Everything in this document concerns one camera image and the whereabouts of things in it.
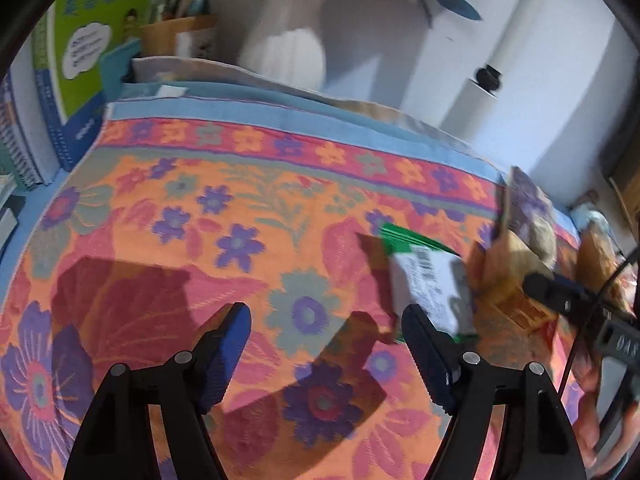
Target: white wall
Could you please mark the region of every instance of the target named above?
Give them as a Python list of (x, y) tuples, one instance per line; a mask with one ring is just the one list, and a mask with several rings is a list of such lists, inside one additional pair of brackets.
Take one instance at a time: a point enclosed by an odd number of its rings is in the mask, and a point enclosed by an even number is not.
[[(212, 0), (220, 16), (221, 60), (235, 62), (263, 1)], [(400, 108), (437, 126), (465, 81), (490, 58), (518, 0), (468, 1), (482, 22), (465, 20), (432, 0), (429, 28), (420, 5), (412, 0), (327, 0), (321, 10), (327, 54), (323, 91)], [(498, 166), (517, 164), (532, 171), (561, 133), (565, 142), (577, 139), (584, 125), (568, 123), (603, 61), (615, 23), (601, 0), (545, 0), (523, 49), (505, 70), (497, 105), (471, 142), (475, 149)], [(609, 87), (617, 84), (619, 74), (632, 71), (632, 56), (625, 52), (612, 61), (616, 69), (607, 80)], [(606, 117), (615, 115), (610, 108), (616, 109), (616, 95), (593, 98), (586, 106), (602, 114), (599, 122), (582, 120), (593, 123), (593, 129), (575, 140), (577, 144), (608, 134)], [(575, 168), (589, 157), (577, 156)], [(553, 181), (560, 186), (562, 179), (551, 179), (545, 187)]]
[(598, 154), (628, 105), (637, 61), (638, 51), (616, 22), (590, 88), (531, 171), (556, 202), (570, 205), (594, 186)]
[(545, 0), (471, 145), (498, 166), (533, 170), (590, 87), (615, 23), (602, 0)]
[[(466, 78), (484, 65), (517, 0), (468, 0), (472, 22), (430, 0), (433, 28), (415, 0), (327, 0), (321, 10), (327, 78), (322, 91), (401, 108), (438, 125)], [(212, 0), (220, 59), (234, 62), (263, 0)]]

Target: book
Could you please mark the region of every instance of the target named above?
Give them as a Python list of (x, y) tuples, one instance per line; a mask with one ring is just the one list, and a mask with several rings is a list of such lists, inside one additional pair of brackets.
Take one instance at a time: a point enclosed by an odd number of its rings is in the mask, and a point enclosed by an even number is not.
[(14, 121), (14, 134), (23, 145), (22, 156), (31, 161), (40, 181), (50, 184), (60, 169), (60, 163), (40, 107), (32, 44), (32, 37), (29, 36), (15, 56), (6, 79), (4, 102), (11, 104), (8, 109)]
[(0, 198), (6, 194), (6, 184), (9, 182), (12, 190), (15, 188), (18, 191), (27, 191), (33, 187), (33, 184), (30, 185), (20, 176), (20, 171), (16, 168), (9, 150), (0, 140)]
[(138, 36), (149, 0), (56, 0), (33, 33), (36, 86), (49, 136), (71, 170), (102, 126), (100, 56)]
[(42, 183), (15, 113), (10, 74), (0, 83), (0, 140), (25, 186), (30, 188)]
[(11, 209), (8, 207), (0, 209), (0, 257), (2, 257), (4, 247), (17, 225), (18, 221)]

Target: floral blanket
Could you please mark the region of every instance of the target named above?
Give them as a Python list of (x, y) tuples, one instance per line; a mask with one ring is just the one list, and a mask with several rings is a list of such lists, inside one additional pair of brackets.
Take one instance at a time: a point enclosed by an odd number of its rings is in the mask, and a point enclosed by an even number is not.
[[(253, 330), (206, 416), (230, 478), (424, 477), (448, 418), (390, 339), (376, 235), (392, 221), (466, 256), (490, 243), (500, 187), (411, 156), (418, 149), (376, 150), (372, 132), (334, 119), (281, 107), (256, 119), (241, 104), (114, 104), (46, 210), (0, 324), (0, 426), (33, 479), (62, 478), (111, 365), (191, 348), (233, 301), (249, 305)], [(494, 358), (520, 344), (491, 315), (476, 325)], [(541, 340), (562, 350), (550, 330)], [(175, 478), (151, 415), (162, 477)], [(498, 436), (478, 478), (489, 478)]]

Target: human hand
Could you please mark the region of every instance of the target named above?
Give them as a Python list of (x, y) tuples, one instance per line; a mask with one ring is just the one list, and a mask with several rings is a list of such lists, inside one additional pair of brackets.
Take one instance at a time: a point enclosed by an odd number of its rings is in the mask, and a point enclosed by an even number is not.
[[(596, 453), (593, 447), (600, 437), (600, 424), (596, 412), (600, 366), (589, 357), (586, 348), (583, 347), (578, 350), (572, 371), (578, 386), (584, 391), (584, 396), (578, 403), (578, 418), (574, 422), (574, 433), (584, 466), (590, 468), (596, 462)], [(618, 464), (638, 439), (639, 434), (640, 410), (638, 410), (638, 403), (633, 402), (623, 415), (620, 439), (611, 449), (609, 455), (598, 464), (596, 476), (603, 475)]]

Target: white vase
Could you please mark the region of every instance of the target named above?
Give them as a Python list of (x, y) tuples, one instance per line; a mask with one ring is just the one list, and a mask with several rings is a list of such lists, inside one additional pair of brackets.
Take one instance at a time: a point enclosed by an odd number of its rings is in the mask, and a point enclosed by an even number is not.
[(319, 90), (326, 57), (320, 34), (324, 0), (265, 0), (238, 65), (278, 82)]

